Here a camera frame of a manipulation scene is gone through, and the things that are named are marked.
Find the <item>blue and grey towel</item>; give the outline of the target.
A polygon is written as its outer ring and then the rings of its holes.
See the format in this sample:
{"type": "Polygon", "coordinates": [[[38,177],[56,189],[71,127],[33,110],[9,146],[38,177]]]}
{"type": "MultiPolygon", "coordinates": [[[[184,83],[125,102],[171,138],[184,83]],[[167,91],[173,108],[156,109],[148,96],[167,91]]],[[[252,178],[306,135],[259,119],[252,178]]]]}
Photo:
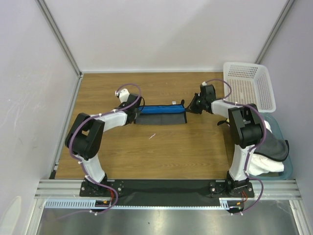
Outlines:
{"type": "Polygon", "coordinates": [[[134,123],[138,125],[180,125],[187,123],[184,99],[171,105],[146,105],[139,107],[140,113],[134,123]]]}

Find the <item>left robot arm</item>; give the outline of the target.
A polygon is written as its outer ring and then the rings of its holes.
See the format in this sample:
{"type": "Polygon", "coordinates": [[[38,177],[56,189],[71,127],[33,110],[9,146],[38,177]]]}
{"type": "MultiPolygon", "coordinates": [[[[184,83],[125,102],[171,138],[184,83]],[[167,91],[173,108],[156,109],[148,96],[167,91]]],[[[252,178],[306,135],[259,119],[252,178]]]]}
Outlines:
{"type": "Polygon", "coordinates": [[[107,175],[98,158],[103,133],[133,123],[140,113],[141,95],[120,94],[119,99],[120,105],[107,113],[80,113],[65,140],[71,157],[78,160],[90,190],[97,196],[104,195],[108,190],[107,175]]]}

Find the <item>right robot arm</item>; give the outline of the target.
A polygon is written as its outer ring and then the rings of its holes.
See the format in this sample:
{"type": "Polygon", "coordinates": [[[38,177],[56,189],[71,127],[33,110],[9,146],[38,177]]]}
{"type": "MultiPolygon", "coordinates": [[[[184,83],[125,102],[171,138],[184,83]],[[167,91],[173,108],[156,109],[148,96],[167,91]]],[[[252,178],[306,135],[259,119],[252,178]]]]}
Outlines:
{"type": "Polygon", "coordinates": [[[250,155],[266,136],[266,127],[256,106],[217,99],[214,86],[204,82],[186,111],[194,114],[206,111],[228,120],[235,150],[232,165],[226,175],[224,191],[229,196],[238,196],[248,187],[250,155]]]}

